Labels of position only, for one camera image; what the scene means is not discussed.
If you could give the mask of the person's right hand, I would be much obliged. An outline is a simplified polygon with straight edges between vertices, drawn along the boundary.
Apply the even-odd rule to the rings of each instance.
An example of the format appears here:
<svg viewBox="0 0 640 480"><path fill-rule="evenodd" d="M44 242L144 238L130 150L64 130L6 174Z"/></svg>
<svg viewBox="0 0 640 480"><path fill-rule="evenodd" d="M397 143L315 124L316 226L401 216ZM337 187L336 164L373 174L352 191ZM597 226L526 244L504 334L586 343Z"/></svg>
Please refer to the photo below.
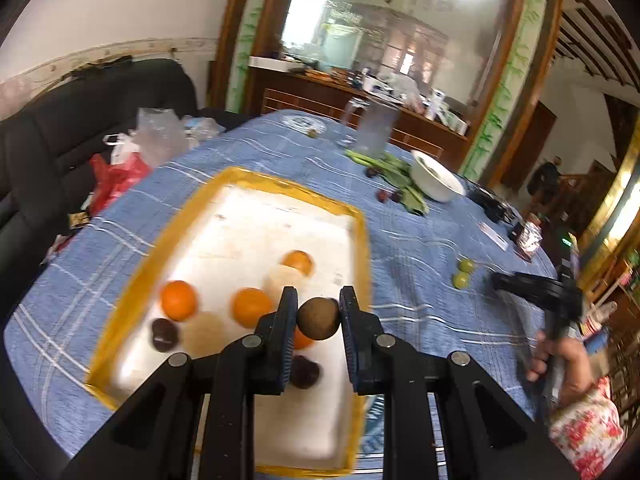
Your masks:
<svg viewBox="0 0 640 480"><path fill-rule="evenodd" d="M551 359L564 366L558 407L565 408L579 400L594 385L588 354L580 340L570 337L548 340L544 332L539 332L536 348L525 374L526 379L536 382L544 376Z"/></svg>

